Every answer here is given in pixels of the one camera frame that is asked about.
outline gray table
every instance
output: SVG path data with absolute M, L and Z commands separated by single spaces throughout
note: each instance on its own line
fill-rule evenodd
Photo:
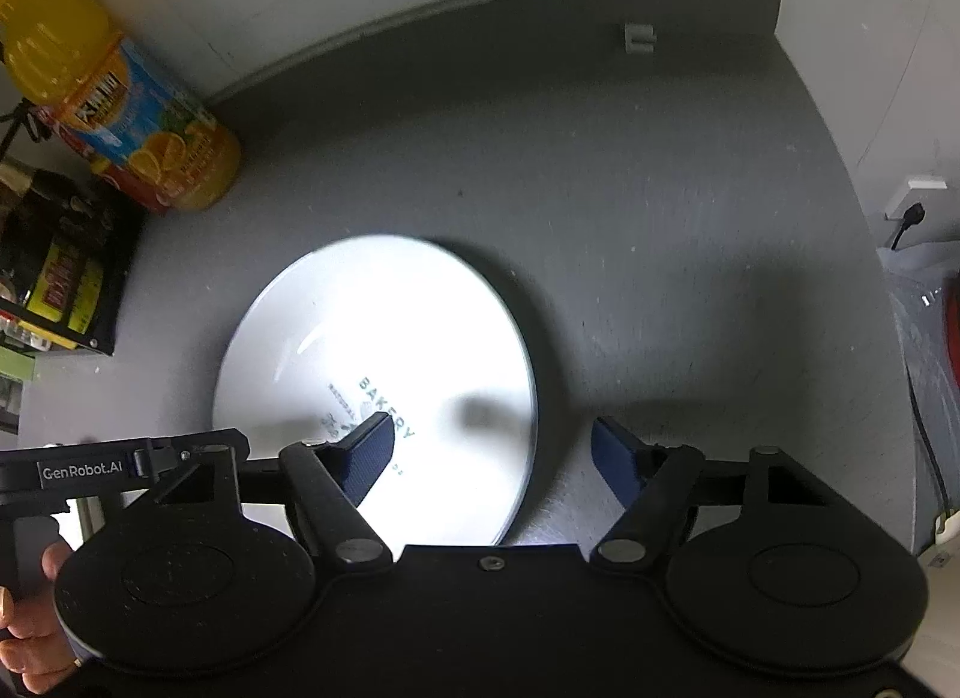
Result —
M 733 54 L 683 71 L 622 52 L 478 60 L 384 87 L 355 49 L 234 97 L 240 179 L 208 212 L 148 224 L 115 356 L 40 360 L 21 444 L 208 428 L 267 282 L 392 232 L 473 263 L 529 345 L 539 452 L 511 540 L 590 546 L 618 516 L 589 463 L 603 414 L 714 458 L 779 444 L 911 544 L 911 421 L 866 224 L 784 54 Z

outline white plate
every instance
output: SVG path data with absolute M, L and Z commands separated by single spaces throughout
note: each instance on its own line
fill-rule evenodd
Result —
M 533 463 L 533 372 L 496 292 L 428 242 L 346 239 L 280 273 L 230 342 L 213 426 L 275 457 L 376 411 L 394 417 L 397 444 L 360 513 L 394 556 L 497 543 Z

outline screw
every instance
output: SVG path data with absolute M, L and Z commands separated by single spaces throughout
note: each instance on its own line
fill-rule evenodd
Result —
M 597 547 L 597 551 L 607 562 L 640 562 L 646 557 L 647 549 L 642 543 L 630 538 L 613 538 L 604 541 Z
M 479 565 L 483 570 L 498 571 L 507 567 L 507 561 L 502 557 L 488 555 L 487 557 L 480 558 Z
M 337 544 L 336 552 L 348 564 L 371 562 L 383 554 L 383 544 L 369 538 L 348 538 Z

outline power outlet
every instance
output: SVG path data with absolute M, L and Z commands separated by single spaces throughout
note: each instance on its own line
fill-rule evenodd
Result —
M 947 201 L 949 190 L 955 188 L 953 183 L 937 175 L 909 175 L 890 197 L 883 215 L 888 220 L 899 221 L 904 218 L 904 211 L 915 202 L 923 203 L 923 207 L 930 210 Z

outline human hand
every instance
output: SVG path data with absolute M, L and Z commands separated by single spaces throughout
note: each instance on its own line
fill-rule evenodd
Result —
M 30 692 L 51 690 L 77 668 L 54 610 L 53 582 L 71 554 L 73 550 L 64 540 L 46 548 L 40 564 L 50 583 L 34 597 L 14 601 L 8 588 L 0 588 L 0 628 L 7 628 L 13 636 L 0 642 L 0 663 L 22 674 L 23 685 Z

